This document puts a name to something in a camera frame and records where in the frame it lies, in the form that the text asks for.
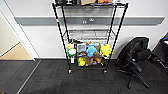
white object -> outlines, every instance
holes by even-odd
[[[71,57],[71,63],[74,63],[74,56]]]

orange object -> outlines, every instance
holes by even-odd
[[[112,3],[113,0],[98,0],[98,3]]]

floor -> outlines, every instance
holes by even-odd
[[[21,43],[0,57],[0,60],[32,60]]]
[[[168,70],[161,65],[154,63],[160,73],[146,80],[149,89],[137,79],[134,79],[132,88],[128,89],[126,84],[129,75],[116,72],[118,68],[114,63],[115,60],[110,62],[106,74],[98,69],[74,70],[68,74],[68,65],[64,59],[0,60],[0,91],[7,94],[167,94]]]

cardboard box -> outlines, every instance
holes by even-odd
[[[95,3],[95,0],[81,0],[81,5]]]

toy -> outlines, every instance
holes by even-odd
[[[68,49],[67,54],[68,54],[68,56],[75,56],[76,49]]]
[[[87,50],[86,50],[87,56],[92,57],[94,52],[97,52],[97,50],[95,48],[95,45],[94,44],[89,44],[87,46]]]
[[[112,49],[110,48],[110,45],[106,44],[105,46],[103,44],[100,44],[100,55],[102,55],[104,58],[107,58],[109,54],[111,54]]]
[[[84,58],[79,57],[79,59],[78,59],[78,65],[79,65],[79,66],[85,66]]]
[[[70,43],[66,44],[65,47],[68,48],[68,49],[73,49],[74,48],[74,43],[73,44],[70,44]]]

